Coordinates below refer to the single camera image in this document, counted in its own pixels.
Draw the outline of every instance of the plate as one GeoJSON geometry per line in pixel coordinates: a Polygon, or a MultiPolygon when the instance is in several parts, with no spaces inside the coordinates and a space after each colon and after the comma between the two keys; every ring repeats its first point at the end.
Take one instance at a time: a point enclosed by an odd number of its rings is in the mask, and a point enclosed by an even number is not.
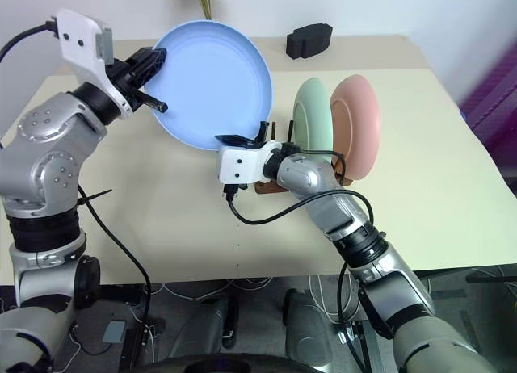
{"type": "Polygon", "coordinates": [[[271,75],[254,44],[223,23],[200,20],[165,34],[154,48],[167,57],[145,91],[167,103],[153,110],[176,139],[198,149],[218,150],[215,135],[254,139],[271,112],[271,75]]]}
{"type": "Polygon", "coordinates": [[[364,178],[380,144],[380,110],[366,78],[354,74],[341,81],[330,97],[334,151],[345,157],[347,179],[364,178]]]}
{"type": "Polygon", "coordinates": [[[294,101],[292,119],[294,139],[302,149],[333,148],[329,96],[318,78],[310,78],[300,86],[294,101]]]}

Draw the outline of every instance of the floor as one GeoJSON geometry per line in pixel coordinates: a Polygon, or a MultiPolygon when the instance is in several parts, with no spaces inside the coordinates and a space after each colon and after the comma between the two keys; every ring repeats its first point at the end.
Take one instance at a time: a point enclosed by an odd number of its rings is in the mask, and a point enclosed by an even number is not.
{"type": "MultiPolygon", "coordinates": [[[[503,267],[506,275],[517,275],[517,265],[503,267]]],[[[496,267],[486,267],[493,274],[498,273],[496,267]]],[[[495,366],[500,373],[517,371],[517,312],[516,298],[501,283],[466,283],[465,276],[476,273],[472,270],[460,270],[454,273],[434,276],[430,279],[431,294],[435,300],[438,316],[454,325],[478,351],[495,366]]],[[[319,298],[317,278],[312,277],[315,296],[319,298]]],[[[203,295],[226,284],[226,281],[197,283],[168,283],[169,289],[181,294],[203,295]]],[[[246,280],[235,281],[246,288],[257,287],[246,280]]],[[[322,288],[326,307],[336,311],[335,291],[337,277],[322,276],[322,288]]],[[[284,356],[285,329],[282,324],[282,303],[285,292],[289,288],[308,290],[307,277],[291,277],[273,279],[269,285],[258,291],[243,291],[234,286],[226,293],[237,295],[240,302],[240,320],[237,332],[237,344],[232,352],[262,353],[284,356]]],[[[154,285],[157,291],[160,285],[154,285]]],[[[2,296],[9,304],[8,289],[3,288],[2,296]]],[[[355,311],[357,300],[355,294],[347,313],[355,311]]],[[[193,313],[199,302],[178,298],[162,289],[152,295],[151,316],[157,320],[158,331],[154,339],[155,360],[167,357],[170,346],[182,324],[193,313]]],[[[134,308],[141,314],[141,307],[134,308]]],[[[359,310],[356,319],[363,319],[364,313],[359,310]]],[[[324,317],[328,325],[328,335],[334,356],[333,372],[357,372],[359,369],[351,360],[348,349],[339,341],[335,327],[324,317]]],[[[78,340],[92,352],[104,349],[102,343],[104,330],[111,320],[126,320],[128,327],[136,322],[125,304],[99,301],[93,308],[78,314],[78,340]]],[[[397,371],[390,341],[377,337],[382,371],[397,371]]],[[[66,342],[56,357],[56,371],[62,370],[77,347],[66,342]]],[[[122,345],[115,344],[110,350],[99,356],[90,356],[83,352],[71,362],[67,372],[116,372],[119,366],[122,345]]],[[[142,355],[143,363],[151,362],[151,342],[142,355]]]]}

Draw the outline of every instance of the green plate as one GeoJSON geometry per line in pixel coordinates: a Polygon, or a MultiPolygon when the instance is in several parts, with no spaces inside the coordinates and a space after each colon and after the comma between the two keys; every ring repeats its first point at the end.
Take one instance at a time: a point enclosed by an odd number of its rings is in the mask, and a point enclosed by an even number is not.
{"type": "Polygon", "coordinates": [[[294,101],[292,119],[294,140],[302,149],[333,148],[329,96],[318,78],[310,78],[300,86],[294,101]]]}

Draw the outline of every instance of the black cable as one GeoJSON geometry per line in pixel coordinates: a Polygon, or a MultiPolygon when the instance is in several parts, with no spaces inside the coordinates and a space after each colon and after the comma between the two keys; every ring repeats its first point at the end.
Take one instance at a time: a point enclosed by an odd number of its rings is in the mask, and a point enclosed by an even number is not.
{"type": "Polygon", "coordinates": [[[345,276],[345,270],[347,270],[348,263],[344,262],[343,267],[341,268],[341,272],[339,272],[339,279],[338,279],[338,318],[339,323],[341,324],[343,334],[345,336],[345,339],[347,340],[348,349],[350,350],[350,353],[352,354],[352,357],[357,362],[357,366],[361,370],[362,373],[371,373],[368,371],[366,366],[361,361],[361,358],[359,358],[359,355],[355,351],[355,347],[352,345],[352,341],[347,333],[347,327],[345,326],[345,320],[343,319],[343,304],[341,302],[341,290],[343,288],[343,278],[345,276]]]}
{"type": "Polygon", "coordinates": [[[84,345],[78,340],[78,338],[76,337],[76,335],[73,333],[73,332],[70,332],[70,336],[72,337],[72,339],[74,341],[76,341],[79,345],[81,345],[81,350],[85,352],[85,354],[88,354],[88,355],[91,355],[91,356],[96,356],[96,355],[101,355],[101,354],[104,354],[104,353],[107,353],[110,349],[111,349],[111,346],[113,345],[112,343],[110,343],[107,347],[105,347],[103,350],[100,350],[100,351],[97,351],[97,352],[93,352],[93,351],[89,351],[87,350],[84,345]]]}
{"type": "MultiPolygon", "coordinates": [[[[110,229],[107,228],[107,226],[103,223],[103,221],[100,219],[99,215],[95,211],[94,207],[91,205],[90,200],[88,199],[88,196],[86,195],[85,191],[82,189],[81,185],[78,184],[78,190],[81,194],[81,197],[85,200],[85,205],[88,207],[88,210],[90,211],[91,215],[94,217],[97,224],[99,224],[100,228],[118,245],[120,249],[131,259],[133,264],[137,266],[138,270],[142,273],[145,279],[145,287],[147,288],[147,291],[151,291],[151,280],[149,278],[149,275],[147,274],[147,271],[145,268],[140,264],[140,262],[133,256],[133,254],[127,249],[122,242],[116,238],[116,236],[110,231],[110,229]]],[[[141,319],[141,325],[142,325],[142,339],[144,338],[145,332],[143,331],[144,328],[147,326],[147,316],[149,315],[149,306],[151,305],[151,294],[144,294],[145,295],[145,307],[144,307],[144,314],[142,315],[141,319]]]]}
{"type": "Polygon", "coordinates": [[[326,150],[326,149],[301,149],[300,153],[305,153],[307,155],[335,155],[338,157],[341,162],[341,167],[343,168],[341,173],[339,173],[339,184],[343,185],[343,179],[345,178],[345,157],[342,153],[336,153],[335,151],[326,150]]]}
{"type": "Polygon", "coordinates": [[[33,36],[34,34],[37,34],[38,32],[42,31],[52,31],[55,34],[57,34],[57,24],[56,22],[49,20],[45,22],[45,24],[42,24],[40,26],[36,26],[33,28],[29,28],[26,31],[20,32],[17,36],[15,36],[13,39],[11,39],[9,42],[7,42],[2,50],[0,50],[0,62],[2,62],[3,58],[6,56],[6,54],[11,50],[20,40],[24,40],[28,36],[33,36]]]}
{"type": "Polygon", "coordinates": [[[311,195],[310,197],[306,198],[306,199],[303,199],[301,200],[300,202],[298,203],[295,203],[294,205],[288,207],[287,209],[284,209],[283,211],[281,211],[280,213],[277,213],[275,214],[274,216],[271,216],[271,217],[268,217],[268,218],[265,218],[263,220],[247,220],[246,218],[244,218],[243,216],[241,216],[239,214],[239,212],[237,211],[237,209],[234,207],[233,205],[233,201],[231,199],[228,200],[228,206],[229,206],[229,209],[232,211],[232,213],[241,221],[243,222],[244,224],[248,224],[248,225],[262,225],[262,224],[267,224],[269,222],[272,222],[274,220],[277,220],[279,219],[280,217],[282,216],[285,216],[286,214],[296,210],[297,208],[299,207],[302,207],[302,206],[305,206],[307,203],[309,202],[313,202],[314,200],[316,199],[320,199],[320,198],[323,198],[323,197],[326,197],[327,195],[333,195],[333,194],[348,194],[348,195],[353,195],[357,198],[359,198],[361,201],[364,202],[364,204],[366,205],[366,208],[368,210],[368,216],[369,216],[369,219],[370,219],[370,222],[373,224],[373,210],[372,210],[372,205],[369,203],[369,201],[366,199],[366,197],[360,193],[358,193],[357,191],[353,191],[353,190],[345,190],[345,189],[336,189],[336,190],[328,190],[328,191],[322,191],[321,193],[317,193],[315,195],[311,195]]]}

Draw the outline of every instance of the tabletop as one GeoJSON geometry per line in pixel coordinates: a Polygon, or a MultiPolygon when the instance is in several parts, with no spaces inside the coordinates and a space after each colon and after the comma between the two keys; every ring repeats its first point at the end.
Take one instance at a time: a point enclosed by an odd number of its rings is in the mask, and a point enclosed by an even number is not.
{"type": "MultiPolygon", "coordinates": [[[[382,120],[372,172],[350,188],[370,200],[377,228],[406,262],[414,270],[517,262],[517,232],[509,229],[517,221],[517,199],[427,67],[272,68],[276,139],[287,135],[305,80],[320,78],[330,95],[354,73],[372,84],[382,120]]],[[[75,86],[73,76],[51,76],[27,109],[75,86]]],[[[154,282],[339,271],[341,258],[303,209],[266,225],[240,223],[222,198],[216,155],[183,145],[142,107],[108,127],[82,167],[80,183],[88,194],[113,189],[93,204],[154,282]]],[[[256,195],[250,188],[234,203],[246,218],[259,219],[295,201],[289,193],[256,195]]],[[[100,260],[103,283],[141,283],[85,207],[79,214],[87,254],[100,260]]],[[[11,241],[0,209],[0,284],[12,283],[11,241]]]]}

